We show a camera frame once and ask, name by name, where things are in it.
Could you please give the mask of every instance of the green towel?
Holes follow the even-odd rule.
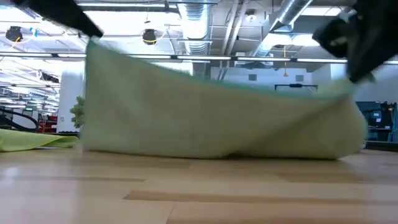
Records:
[[[0,152],[25,151],[38,147],[73,147],[77,142],[76,137],[0,129]]]
[[[143,156],[337,159],[366,137],[355,91],[347,79],[312,95],[202,80],[91,40],[81,140],[85,150]]]

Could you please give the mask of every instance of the green plant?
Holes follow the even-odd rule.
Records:
[[[85,99],[83,97],[76,97],[77,104],[70,109],[70,112],[75,115],[72,118],[72,122],[75,124],[75,128],[80,128],[84,125],[84,106],[85,106]]]

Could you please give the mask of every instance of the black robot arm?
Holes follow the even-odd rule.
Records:
[[[358,83],[398,53],[398,0],[357,0],[313,35],[325,50],[347,58],[347,75]]]
[[[11,0],[18,7],[28,7],[43,17],[82,31],[89,37],[103,32],[80,9],[74,0]]]

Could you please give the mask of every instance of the yellow cable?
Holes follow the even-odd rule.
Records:
[[[284,57],[286,58],[286,45],[284,46]],[[287,76],[287,62],[285,62],[285,74],[284,76]]]
[[[11,49],[13,49],[15,47],[15,45],[18,43],[18,40],[20,40],[21,37],[18,37],[15,42],[12,44]]]

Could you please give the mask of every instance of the fluorescent light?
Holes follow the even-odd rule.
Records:
[[[5,108],[25,108],[25,105],[2,105]]]
[[[213,43],[212,40],[185,40],[185,39],[177,39],[178,42],[184,42],[184,43]]]
[[[52,57],[48,53],[0,52],[1,57]]]
[[[171,59],[169,55],[129,55],[130,57],[140,59]]]
[[[327,7],[319,7],[319,6],[310,6],[305,8],[301,16],[337,16],[339,13],[342,12],[342,7],[336,6],[327,6]]]
[[[275,45],[291,45],[292,38],[286,34],[268,34],[262,41],[264,48]]]
[[[272,58],[272,57],[238,57],[241,61],[255,61],[255,62],[289,62],[290,58]]]
[[[41,96],[32,96],[31,97],[22,97],[23,100],[43,100],[43,97]]]
[[[46,105],[53,105],[53,106],[58,106],[58,103],[53,103],[51,101],[45,101],[44,102]]]
[[[17,89],[17,88],[57,88],[57,87],[60,87],[60,85],[22,85],[22,84],[11,85],[11,84],[7,84],[7,85],[0,85],[0,87],[8,87],[8,88],[14,88],[14,89]]]
[[[292,44],[304,47],[318,47],[319,43],[312,39],[312,34],[296,35],[292,39]]]
[[[165,7],[164,4],[137,4],[137,3],[113,3],[113,2],[96,2],[96,3],[78,3],[79,6],[86,7]],[[176,5],[169,5],[170,8],[177,8]]]
[[[85,58],[85,54],[58,54],[59,57],[78,57],[78,58]]]
[[[58,109],[58,106],[51,106],[51,105],[45,105],[44,108],[50,108],[50,109]]]
[[[60,99],[59,99],[59,98],[56,98],[55,96],[47,96],[47,99],[48,99],[48,100],[57,101],[57,102],[60,101]]]
[[[1,102],[1,103],[12,103],[12,102],[14,102],[14,100],[12,100],[12,99],[7,99],[7,98],[1,98],[1,99],[0,99],[0,102]]]
[[[199,56],[199,55],[183,55],[183,56],[177,56],[177,58],[182,60],[231,60],[231,57]]]
[[[316,59],[316,58],[298,58],[297,62],[315,62],[315,63],[347,63],[343,59]]]
[[[22,94],[29,94],[30,91],[27,88],[21,88],[21,87],[14,87],[14,86],[4,86],[7,87],[11,92],[13,93],[22,93]]]
[[[29,100],[31,103],[37,103],[37,104],[43,104],[43,101],[37,101],[37,100]]]
[[[398,60],[396,61],[386,61],[384,62],[385,65],[398,65]]]

